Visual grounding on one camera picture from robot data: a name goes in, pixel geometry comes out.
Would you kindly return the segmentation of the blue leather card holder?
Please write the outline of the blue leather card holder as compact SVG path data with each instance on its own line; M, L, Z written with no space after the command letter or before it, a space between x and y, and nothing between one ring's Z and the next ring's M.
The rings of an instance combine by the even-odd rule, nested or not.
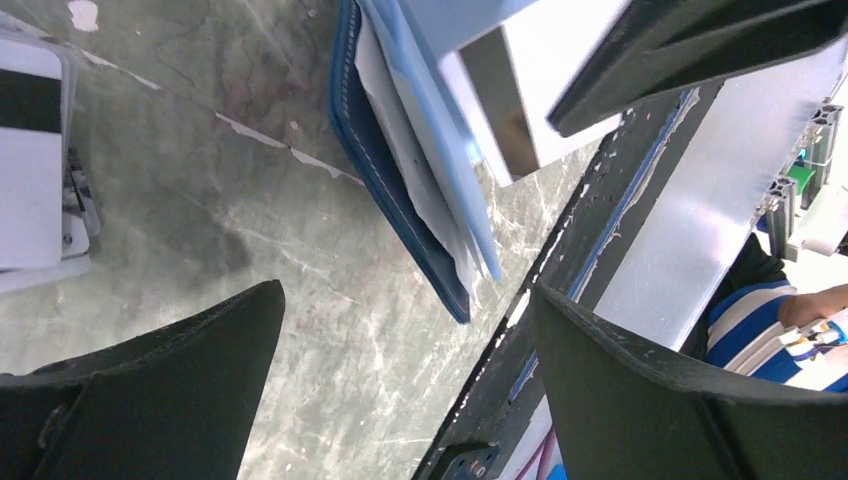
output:
M445 309L471 318L474 278L501 276L475 166L492 163L466 44L519 1L343 1L330 68L329 119L348 159Z

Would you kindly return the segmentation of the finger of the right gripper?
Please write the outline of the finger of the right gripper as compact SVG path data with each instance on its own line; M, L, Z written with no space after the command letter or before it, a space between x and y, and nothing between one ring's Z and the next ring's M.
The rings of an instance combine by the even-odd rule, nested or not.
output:
M547 116L563 137L668 93L818 53L844 1L632 1Z

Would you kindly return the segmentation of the silver credit card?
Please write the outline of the silver credit card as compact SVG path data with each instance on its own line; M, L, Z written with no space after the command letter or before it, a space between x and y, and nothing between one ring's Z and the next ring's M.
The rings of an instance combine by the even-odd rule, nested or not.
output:
M604 114L563 136L547 116L626 5L532 1L439 60L472 144L499 185L508 186L621 125L620 112Z

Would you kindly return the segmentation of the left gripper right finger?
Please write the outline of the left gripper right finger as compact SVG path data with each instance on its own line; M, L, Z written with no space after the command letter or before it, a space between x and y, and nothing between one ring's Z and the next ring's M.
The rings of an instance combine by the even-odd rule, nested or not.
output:
M843 479L847 398L741 376L589 310L547 324L571 479Z

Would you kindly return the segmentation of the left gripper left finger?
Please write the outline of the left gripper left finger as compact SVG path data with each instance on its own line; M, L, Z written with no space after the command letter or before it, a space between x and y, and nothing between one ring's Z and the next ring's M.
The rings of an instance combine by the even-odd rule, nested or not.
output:
M285 312L276 280L114 346L1 377L5 479L233 479Z

